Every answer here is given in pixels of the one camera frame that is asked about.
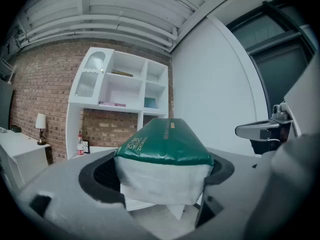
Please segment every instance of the white shelving unit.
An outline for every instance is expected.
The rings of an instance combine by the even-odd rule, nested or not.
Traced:
[[[114,74],[112,70],[133,77]],[[145,98],[154,98],[156,108],[145,107]],[[91,47],[80,64],[69,95],[65,129],[67,158],[77,153],[81,109],[137,113],[137,130],[140,130],[144,115],[168,118],[168,99],[166,65],[113,49]]]

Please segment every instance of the white ceiling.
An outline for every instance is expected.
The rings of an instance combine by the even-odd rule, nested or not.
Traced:
[[[11,28],[10,42],[21,49],[53,38],[99,37],[169,54],[224,1],[28,0]]]

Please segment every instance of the floor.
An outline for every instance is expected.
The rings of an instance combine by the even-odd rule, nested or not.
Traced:
[[[129,213],[159,239],[171,240],[195,229],[198,211],[193,205],[186,205],[181,220],[177,220],[165,205],[155,205]]]

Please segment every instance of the green and white bag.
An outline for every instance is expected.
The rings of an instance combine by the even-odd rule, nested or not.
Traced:
[[[182,119],[153,119],[115,153],[124,194],[160,205],[193,205],[214,166]]]

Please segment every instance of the bottle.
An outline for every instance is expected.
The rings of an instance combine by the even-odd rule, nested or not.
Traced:
[[[78,155],[84,155],[84,141],[82,140],[82,135],[78,135],[78,145],[77,145]]]

